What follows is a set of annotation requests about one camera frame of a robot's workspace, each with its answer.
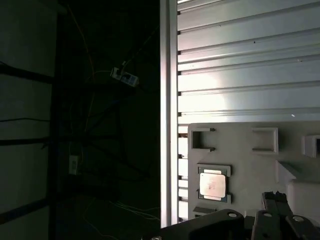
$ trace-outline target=rectangular slot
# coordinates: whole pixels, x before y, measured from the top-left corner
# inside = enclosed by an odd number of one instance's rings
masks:
[[[256,154],[278,154],[278,128],[256,127],[253,132],[252,152]]]
[[[193,149],[213,149],[214,135],[212,131],[193,131],[192,148]]]

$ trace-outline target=white wall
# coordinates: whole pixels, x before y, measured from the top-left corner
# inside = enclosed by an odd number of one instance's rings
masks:
[[[37,0],[2,0],[0,61],[53,76],[56,21],[57,14]],[[50,85],[0,75],[0,120],[50,119],[50,104]],[[48,134],[47,122],[0,123],[2,140],[38,138]],[[41,147],[41,144],[0,146],[0,213],[46,196],[48,149],[41,150]],[[48,208],[44,208],[0,225],[0,238],[47,239],[48,212]]]

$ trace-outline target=metal shelf frame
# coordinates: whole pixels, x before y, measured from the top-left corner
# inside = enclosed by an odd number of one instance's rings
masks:
[[[108,158],[112,158],[119,163],[126,165],[127,167],[135,170],[140,174],[145,174],[144,171],[136,168],[134,165],[130,164],[127,161],[127,156],[123,147],[121,148],[121,156],[116,156],[109,152],[107,149],[97,146],[92,143],[96,140],[115,140],[118,141],[120,146],[124,146],[124,140],[122,137],[122,130],[120,126],[120,116],[118,111],[118,105],[114,104],[105,111],[105,113],[97,120],[97,122],[88,129],[86,133],[77,134],[77,135],[65,135],[61,136],[59,134],[59,106],[61,105],[60,93],[61,90],[68,89],[77,89],[79,91],[84,92],[110,92],[121,89],[121,92],[129,92],[128,88],[123,85],[112,85],[109,86],[101,86],[101,84],[94,85],[92,83],[88,83],[84,86],[69,86],[61,82],[62,76],[60,75],[60,66],[61,66],[61,44],[63,38],[60,35],[59,26],[61,25],[62,16],[57,16],[57,36],[56,36],[56,57],[55,57],[55,73],[54,76],[47,76],[43,74],[39,74],[36,72],[31,72],[15,67],[11,67],[6,64],[0,65],[0,75],[7,75],[12,77],[18,77],[29,81],[36,81],[40,83],[46,83],[52,86],[51,88],[51,107],[50,107],[50,126],[49,126],[49,136],[41,137],[41,138],[25,138],[25,139],[1,139],[0,146],[17,146],[17,145],[31,145],[31,144],[44,144],[43,146],[48,147],[48,160],[47,160],[47,180],[46,180],[46,197],[43,199],[39,199],[37,201],[31,202],[29,204],[25,204],[23,206],[17,207],[15,209],[11,209],[6,212],[0,213],[0,225],[6,224],[13,220],[16,220],[20,217],[26,216],[30,213],[38,211],[42,208],[49,207],[49,220],[48,220],[48,240],[56,240],[56,221],[57,221],[57,203],[63,201],[67,198],[74,196],[75,194],[85,194],[92,195],[97,198],[103,197],[101,196],[100,189],[93,189],[86,185],[81,185],[80,187],[75,186],[75,191],[63,191],[58,192],[58,149],[59,143],[61,142],[81,142],[85,146],[92,146],[99,151],[102,151]],[[97,125],[99,125],[105,117],[111,113],[115,112],[116,116],[116,134],[109,135],[92,135],[91,130],[94,129]]]

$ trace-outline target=dark background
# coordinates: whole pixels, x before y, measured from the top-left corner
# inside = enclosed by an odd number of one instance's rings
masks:
[[[134,170],[106,157],[91,146],[72,144],[72,155],[81,156],[83,151],[83,164],[80,168],[83,171],[83,182],[106,190],[102,193],[102,198],[78,195],[60,203],[57,212],[57,239],[113,239],[101,234],[119,240],[140,239],[143,234],[159,228],[160,222],[119,208],[110,203],[109,199],[115,202],[119,200],[140,209],[160,207],[159,2],[70,0],[61,2],[61,5],[69,5],[83,33],[94,71],[97,72],[95,83],[107,86],[105,91],[95,94],[90,114],[103,112],[119,96],[124,99],[119,103],[119,118],[111,112],[92,131],[97,135],[120,134],[116,128],[118,121],[123,144],[119,145],[112,140],[95,143],[118,156],[125,151],[128,161],[148,172],[150,176],[135,181],[140,176]],[[92,68],[83,38],[70,11],[60,17],[57,30],[62,38],[62,46],[57,51],[62,54],[62,81],[77,88],[92,82]],[[138,76],[140,84],[127,96],[121,87],[116,90],[112,88],[110,84],[116,84],[117,81],[109,77],[109,72],[98,71],[110,71],[113,67],[120,67],[123,61],[133,56],[125,71]],[[85,118],[89,113],[91,100],[90,92],[63,92],[61,117]],[[88,128],[93,126],[97,119],[99,117],[90,118]],[[71,122],[73,132],[84,130],[85,121]],[[61,132],[71,132],[69,123],[61,126]],[[69,145],[61,144],[60,149],[59,187],[63,188],[68,174]],[[159,208],[148,213],[160,217]],[[86,222],[84,217],[100,233]]]

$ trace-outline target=electrical outlet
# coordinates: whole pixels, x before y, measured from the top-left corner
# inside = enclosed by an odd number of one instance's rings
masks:
[[[69,156],[69,174],[77,175],[79,167],[79,156],[70,155]]]
[[[111,71],[110,76],[125,84],[130,85],[131,87],[136,87],[139,84],[139,78],[137,76],[132,75],[126,71],[122,74],[119,74],[118,70],[119,68],[114,67]]]

